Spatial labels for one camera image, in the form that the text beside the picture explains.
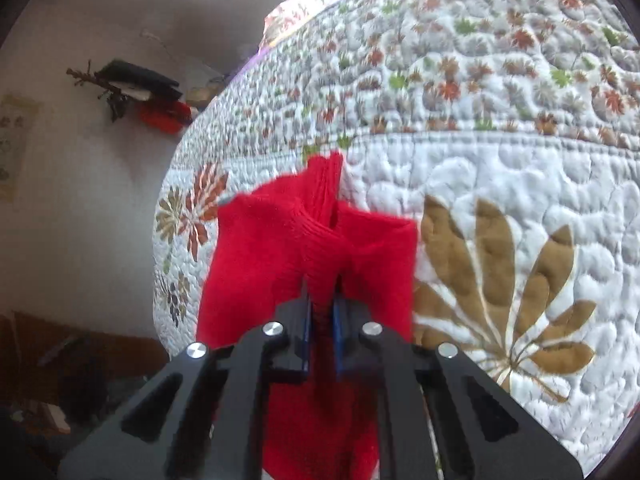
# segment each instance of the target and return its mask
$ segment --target metal screw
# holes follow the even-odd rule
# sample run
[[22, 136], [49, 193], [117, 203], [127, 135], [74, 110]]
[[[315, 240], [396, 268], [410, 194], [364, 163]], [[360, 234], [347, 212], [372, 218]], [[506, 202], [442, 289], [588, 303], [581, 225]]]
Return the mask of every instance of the metal screw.
[[282, 332], [284, 332], [284, 327], [282, 326], [282, 323], [270, 321], [262, 327], [262, 331], [269, 337], [273, 337], [275, 335], [282, 334]]
[[207, 347], [204, 343], [191, 343], [187, 346], [187, 355], [191, 359], [200, 359], [204, 354], [207, 353]]
[[452, 343], [442, 343], [438, 346], [438, 354], [447, 359], [451, 359], [458, 355], [458, 347]]
[[380, 325], [380, 323], [376, 323], [375, 321], [367, 321], [362, 326], [362, 331], [366, 335], [380, 335], [382, 334], [382, 325]]

